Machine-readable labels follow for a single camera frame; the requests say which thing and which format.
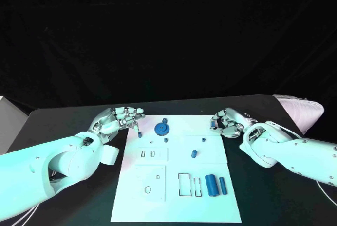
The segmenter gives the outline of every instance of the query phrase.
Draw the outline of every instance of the white robotic arm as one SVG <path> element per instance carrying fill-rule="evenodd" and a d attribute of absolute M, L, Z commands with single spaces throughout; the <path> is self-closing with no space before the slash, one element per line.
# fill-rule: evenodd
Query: white robotic arm
<path fill-rule="evenodd" d="M 224 129 L 218 127 L 220 119 Z M 258 123 L 234 108 L 212 117 L 211 130 L 230 138 L 244 132 L 241 149 L 266 168 L 280 162 L 299 175 L 337 186 L 337 144 L 302 138 L 271 121 Z"/>
<path fill-rule="evenodd" d="M 100 162 L 114 165 L 119 148 L 106 145 L 119 130 L 139 132 L 140 108 L 104 110 L 87 132 L 0 156 L 0 221 L 29 210 L 86 180 Z M 57 172 L 50 176 L 50 169 Z"/>

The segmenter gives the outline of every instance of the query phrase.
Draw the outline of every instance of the cable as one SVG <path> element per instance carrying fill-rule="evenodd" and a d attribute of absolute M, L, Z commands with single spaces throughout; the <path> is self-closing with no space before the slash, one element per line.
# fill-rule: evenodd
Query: cable
<path fill-rule="evenodd" d="M 16 223 L 12 226 L 15 226 L 24 220 L 24 218 L 28 216 L 28 214 L 34 211 L 35 208 L 37 208 L 37 206 L 31 208 L 27 215 L 16 221 Z"/>
<path fill-rule="evenodd" d="M 320 188 L 322 188 L 322 191 L 325 192 L 328 198 L 330 199 L 330 201 L 332 201 L 332 202 L 335 203 L 335 205 L 337 206 L 337 203 L 333 201 L 333 199 L 332 199 L 330 196 L 328 195 L 326 191 L 323 190 L 323 187 L 322 187 L 319 181 L 316 181 L 316 182 L 317 182 L 317 184 L 319 184 L 319 186 L 320 186 Z"/>
<path fill-rule="evenodd" d="M 38 207 L 40 207 L 40 204 L 38 204 L 38 206 L 37 206 L 37 208 L 35 208 L 35 210 L 34 210 L 34 213 L 35 213 L 35 211 L 37 211 Z M 34 213 L 32 213 L 32 215 L 34 215 Z M 27 219 L 27 221 L 25 221 L 24 225 L 25 225 L 25 224 L 27 224 L 27 222 L 29 221 L 29 219 L 31 219 L 32 215 L 31 215 L 31 216 L 29 216 L 29 218 Z M 22 226 L 24 226 L 24 225 L 22 225 Z"/>

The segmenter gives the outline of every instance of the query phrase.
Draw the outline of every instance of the small blue part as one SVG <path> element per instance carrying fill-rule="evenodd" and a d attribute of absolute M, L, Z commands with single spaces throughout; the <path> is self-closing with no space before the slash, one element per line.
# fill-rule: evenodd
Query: small blue part
<path fill-rule="evenodd" d="M 155 132 L 160 135 L 160 136 L 166 136 L 169 134 L 171 128 L 169 125 L 166 123 L 159 123 L 155 127 Z"/>
<path fill-rule="evenodd" d="M 224 194 L 227 194 L 225 178 L 221 177 L 221 178 L 220 178 L 220 181 L 221 181 L 221 186 L 222 186 L 222 192 L 224 192 Z"/>
<path fill-rule="evenodd" d="M 209 196 L 217 197 L 220 195 L 220 189 L 217 185 L 217 176 L 214 174 L 205 176 L 207 185 L 209 190 Z"/>
<path fill-rule="evenodd" d="M 198 151 L 194 150 L 194 151 L 192 151 L 192 158 L 195 158 L 195 157 L 198 156 L 196 154 L 198 154 Z"/>

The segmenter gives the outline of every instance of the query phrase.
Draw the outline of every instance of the black curtain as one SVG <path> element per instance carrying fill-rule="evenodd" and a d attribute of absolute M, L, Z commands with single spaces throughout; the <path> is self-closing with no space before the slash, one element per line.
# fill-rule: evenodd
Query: black curtain
<path fill-rule="evenodd" d="M 290 94 L 325 105 L 310 135 L 336 141 L 335 0 L 0 3 L 0 94 L 28 113 Z"/>

